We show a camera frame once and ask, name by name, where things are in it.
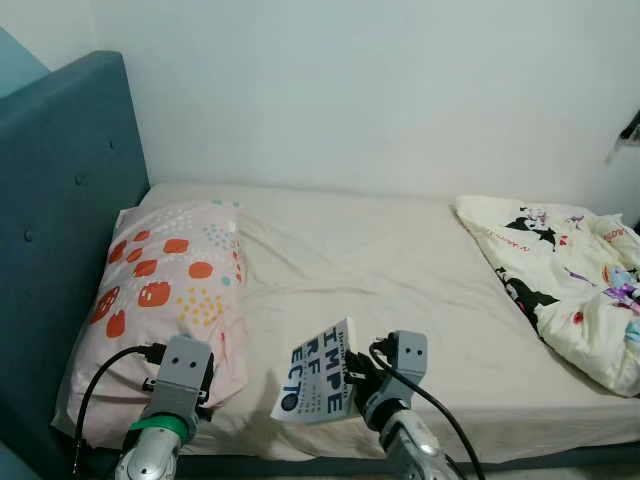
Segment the headboard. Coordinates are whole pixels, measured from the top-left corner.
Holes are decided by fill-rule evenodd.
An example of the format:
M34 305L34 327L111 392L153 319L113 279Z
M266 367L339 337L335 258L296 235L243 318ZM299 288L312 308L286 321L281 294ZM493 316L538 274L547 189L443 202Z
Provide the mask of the headboard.
M49 422L116 215L148 188L119 53L0 99L0 440L43 478L68 469Z

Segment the blanket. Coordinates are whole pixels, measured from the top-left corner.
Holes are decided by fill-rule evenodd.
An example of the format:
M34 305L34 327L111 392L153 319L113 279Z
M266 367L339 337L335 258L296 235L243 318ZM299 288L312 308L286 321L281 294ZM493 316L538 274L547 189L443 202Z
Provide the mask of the blanket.
M620 215L462 196L458 217L539 337L623 396L640 393L640 237Z

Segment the white bed sheet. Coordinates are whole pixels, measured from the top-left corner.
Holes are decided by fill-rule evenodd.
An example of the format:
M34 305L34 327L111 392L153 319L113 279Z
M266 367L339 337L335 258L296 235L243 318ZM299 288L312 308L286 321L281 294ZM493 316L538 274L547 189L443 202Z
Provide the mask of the white bed sheet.
M361 351L395 329L427 335L421 385L456 415L483 462L640 439L640 400L608 393L536 338L447 200L160 184L143 203L194 199L244 207L250 382L187 453L381 457L359 418L300 426L269 417L291 349L346 315ZM413 404L466 460L446 420L418 397Z

